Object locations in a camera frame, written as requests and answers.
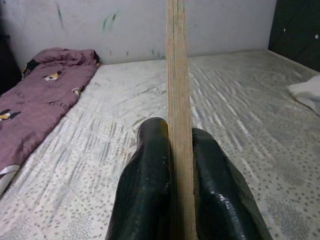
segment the wooden board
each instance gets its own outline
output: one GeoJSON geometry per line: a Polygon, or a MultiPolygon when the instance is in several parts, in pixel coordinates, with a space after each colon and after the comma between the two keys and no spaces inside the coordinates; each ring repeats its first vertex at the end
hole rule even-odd
{"type": "Polygon", "coordinates": [[[173,155],[171,239],[197,239],[192,115],[190,108],[185,1],[167,0],[168,133],[173,155]]]}

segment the white wall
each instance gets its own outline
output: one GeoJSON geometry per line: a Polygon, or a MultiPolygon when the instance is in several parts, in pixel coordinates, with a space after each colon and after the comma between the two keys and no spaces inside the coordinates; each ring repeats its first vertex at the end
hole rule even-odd
{"type": "MultiPolygon", "coordinates": [[[[21,68],[49,47],[95,49],[109,64],[165,56],[166,0],[0,3],[1,18],[21,68]]],[[[189,55],[266,49],[275,5],[276,0],[187,0],[189,55]]]]}

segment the pink blanket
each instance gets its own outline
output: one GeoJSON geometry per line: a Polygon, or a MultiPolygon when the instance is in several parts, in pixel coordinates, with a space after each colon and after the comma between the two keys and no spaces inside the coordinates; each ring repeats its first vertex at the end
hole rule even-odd
{"type": "Polygon", "coordinates": [[[32,151],[77,102],[98,68],[94,50],[51,48],[0,96],[0,195],[32,151]]]}

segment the white pillow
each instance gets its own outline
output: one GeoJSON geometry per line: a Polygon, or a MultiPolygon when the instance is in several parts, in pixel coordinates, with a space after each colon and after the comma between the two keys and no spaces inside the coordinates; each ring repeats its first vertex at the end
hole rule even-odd
{"type": "Polygon", "coordinates": [[[295,99],[320,116],[320,75],[314,76],[307,82],[290,85],[288,88],[295,99]]]}

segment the gray speckle pattern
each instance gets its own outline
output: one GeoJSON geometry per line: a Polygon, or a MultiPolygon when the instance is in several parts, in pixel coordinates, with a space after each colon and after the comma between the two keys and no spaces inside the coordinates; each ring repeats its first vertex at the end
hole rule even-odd
{"type": "MultiPolygon", "coordinates": [[[[244,175],[275,240],[320,238],[320,117],[287,86],[314,71],[268,51],[189,59],[193,124],[244,175]]],[[[103,240],[139,125],[167,118],[164,60],[101,66],[0,200],[0,240],[103,240]]]]}

